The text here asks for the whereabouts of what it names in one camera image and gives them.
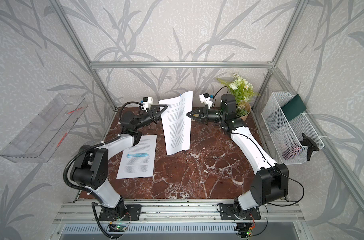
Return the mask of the plain printed paper document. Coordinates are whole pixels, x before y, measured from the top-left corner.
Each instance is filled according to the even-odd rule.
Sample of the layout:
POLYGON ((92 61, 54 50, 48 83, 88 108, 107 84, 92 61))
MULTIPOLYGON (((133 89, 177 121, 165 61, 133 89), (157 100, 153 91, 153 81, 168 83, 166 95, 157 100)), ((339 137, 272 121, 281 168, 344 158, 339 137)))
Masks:
POLYGON ((167 155, 190 149, 191 119, 186 116, 192 111, 193 91, 180 96, 160 100, 160 105, 168 105, 162 113, 162 124, 167 155))

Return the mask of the document with blue highlight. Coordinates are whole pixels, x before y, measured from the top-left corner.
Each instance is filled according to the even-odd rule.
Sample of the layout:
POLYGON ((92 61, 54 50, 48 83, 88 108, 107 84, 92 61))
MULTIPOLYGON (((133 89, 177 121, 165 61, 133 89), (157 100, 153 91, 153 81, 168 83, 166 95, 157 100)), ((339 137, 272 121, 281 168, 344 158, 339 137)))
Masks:
POLYGON ((147 178, 154 174, 157 135, 142 136, 140 142, 123 151, 117 179, 147 178))

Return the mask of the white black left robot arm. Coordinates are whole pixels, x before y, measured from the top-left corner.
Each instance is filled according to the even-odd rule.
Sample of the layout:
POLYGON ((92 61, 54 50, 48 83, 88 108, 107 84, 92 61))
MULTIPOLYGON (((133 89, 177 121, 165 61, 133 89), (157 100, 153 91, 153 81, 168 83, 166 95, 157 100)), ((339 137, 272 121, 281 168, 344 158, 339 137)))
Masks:
POLYGON ((94 146, 82 146, 65 166, 65 184, 92 195, 98 201, 94 206, 101 206, 113 218, 122 218, 126 214, 126 206, 123 197, 108 180, 108 162, 123 150, 137 145, 142 137, 140 129, 151 123, 157 124, 167 108, 167 105, 152 105, 141 115, 131 111, 120 112, 121 134, 94 146))

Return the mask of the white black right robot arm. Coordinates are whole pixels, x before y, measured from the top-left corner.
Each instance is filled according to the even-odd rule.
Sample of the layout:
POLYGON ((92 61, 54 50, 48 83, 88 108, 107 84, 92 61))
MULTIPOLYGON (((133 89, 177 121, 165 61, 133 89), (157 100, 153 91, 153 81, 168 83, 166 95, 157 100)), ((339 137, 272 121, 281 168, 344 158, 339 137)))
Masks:
POLYGON ((220 109, 212 109, 213 96, 208 93, 199 96, 204 107, 186 115, 203 124, 219 123, 222 130, 239 146, 254 171, 250 190, 234 199, 235 215, 241 219, 256 207, 288 195, 288 168, 270 157, 253 137, 247 124, 237 116, 237 104, 231 94, 221 96, 220 109))

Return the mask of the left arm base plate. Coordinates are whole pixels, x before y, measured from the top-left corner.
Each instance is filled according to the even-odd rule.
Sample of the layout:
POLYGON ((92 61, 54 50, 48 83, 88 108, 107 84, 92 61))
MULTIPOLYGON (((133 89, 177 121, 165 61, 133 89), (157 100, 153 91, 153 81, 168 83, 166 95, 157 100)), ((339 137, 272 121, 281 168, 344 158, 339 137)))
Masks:
POLYGON ((113 221, 115 219, 123 221, 138 221, 141 214, 141 205, 121 205, 110 209, 102 207, 99 221, 113 221))

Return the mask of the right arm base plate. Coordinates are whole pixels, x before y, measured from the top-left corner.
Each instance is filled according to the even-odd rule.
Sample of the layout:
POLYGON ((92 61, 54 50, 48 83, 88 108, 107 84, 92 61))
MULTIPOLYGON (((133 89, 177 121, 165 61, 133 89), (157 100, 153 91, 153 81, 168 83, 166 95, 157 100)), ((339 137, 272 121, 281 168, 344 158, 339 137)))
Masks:
POLYGON ((216 205, 221 220, 261 220, 259 208, 243 210, 234 204, 219 203, 216 205))

